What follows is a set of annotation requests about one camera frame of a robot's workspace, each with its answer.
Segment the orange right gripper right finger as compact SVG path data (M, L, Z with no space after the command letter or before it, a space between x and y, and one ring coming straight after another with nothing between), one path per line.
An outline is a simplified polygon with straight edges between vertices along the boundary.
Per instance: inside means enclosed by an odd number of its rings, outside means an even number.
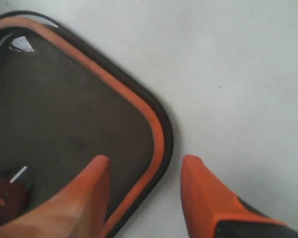
M181 202L191 238L298 238L298 231L244 202L194 155L182 161Z

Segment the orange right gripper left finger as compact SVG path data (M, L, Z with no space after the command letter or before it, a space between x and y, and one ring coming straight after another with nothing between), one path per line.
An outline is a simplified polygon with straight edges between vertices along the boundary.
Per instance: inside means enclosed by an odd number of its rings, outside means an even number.
M0 238L99 238L109 195L109 160L98 155L47 202L1 226Z

